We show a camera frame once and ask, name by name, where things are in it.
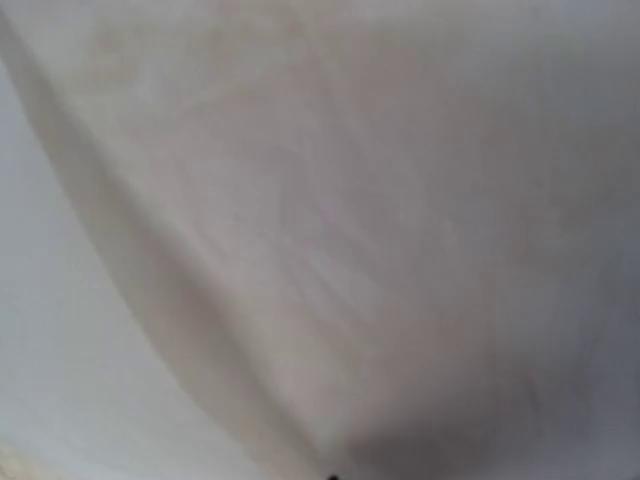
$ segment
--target white sheet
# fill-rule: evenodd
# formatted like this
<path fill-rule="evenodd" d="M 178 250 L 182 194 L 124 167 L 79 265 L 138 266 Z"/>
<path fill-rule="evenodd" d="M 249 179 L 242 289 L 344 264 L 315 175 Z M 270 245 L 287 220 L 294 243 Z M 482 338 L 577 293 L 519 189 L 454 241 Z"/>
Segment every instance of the white sheet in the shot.
<path fill-rule="evenodd" d="M 321 457 L 637 473 L 637 3 L 3 3 Z"/>
<path fill-rule="evenodd" d="M 133 319 L 1 64 L 0 98 L 0 442 L 77 479 L 264 478 Z"/>

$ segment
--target light gray surface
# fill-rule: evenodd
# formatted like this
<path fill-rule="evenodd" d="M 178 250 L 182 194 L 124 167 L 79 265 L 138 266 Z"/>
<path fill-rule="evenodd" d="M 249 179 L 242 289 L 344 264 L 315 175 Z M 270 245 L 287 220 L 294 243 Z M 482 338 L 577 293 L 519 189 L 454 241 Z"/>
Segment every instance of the light gray surface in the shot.
<path fill-rule="evenodd" d="M 0 64 L 0 443 L 74 479 L 259 479 L 163 365 Z"/>
<path fill-rule="evenodd" d="M 354 479 L 638 473 L 638 2 L 3 3 Z"/>

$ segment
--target white fabric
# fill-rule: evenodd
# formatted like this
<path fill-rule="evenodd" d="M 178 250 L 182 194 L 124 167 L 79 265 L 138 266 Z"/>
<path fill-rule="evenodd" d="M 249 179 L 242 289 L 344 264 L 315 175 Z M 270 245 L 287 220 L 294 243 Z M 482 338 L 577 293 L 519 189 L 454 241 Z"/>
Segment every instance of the white fabric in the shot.
<path fill-rule="evenodd" d="M 77 479 L 264 478 L 132 318 L 2 65 L 0 98 L 0 442 Z"/>
<path fill-rule="evenodd" d="M 3 4 L 300 458 L 638 473 L 640 4 Z"/>

